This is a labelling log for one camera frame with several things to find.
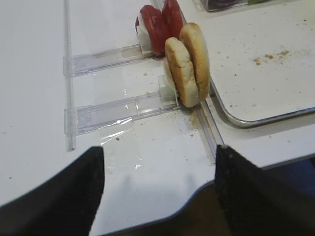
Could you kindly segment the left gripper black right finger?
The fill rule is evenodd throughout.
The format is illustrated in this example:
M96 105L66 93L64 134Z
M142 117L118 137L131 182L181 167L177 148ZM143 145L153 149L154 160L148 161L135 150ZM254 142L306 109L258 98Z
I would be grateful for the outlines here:
M315 198L273 178L230 146L217 146L214 186L234 236L315 234Z

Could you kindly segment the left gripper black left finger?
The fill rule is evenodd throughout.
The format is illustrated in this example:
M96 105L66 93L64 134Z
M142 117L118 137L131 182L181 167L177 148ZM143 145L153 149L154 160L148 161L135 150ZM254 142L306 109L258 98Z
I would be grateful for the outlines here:
M1 206L2 236L87 236L105 185L102 147L91 147L57 175Z

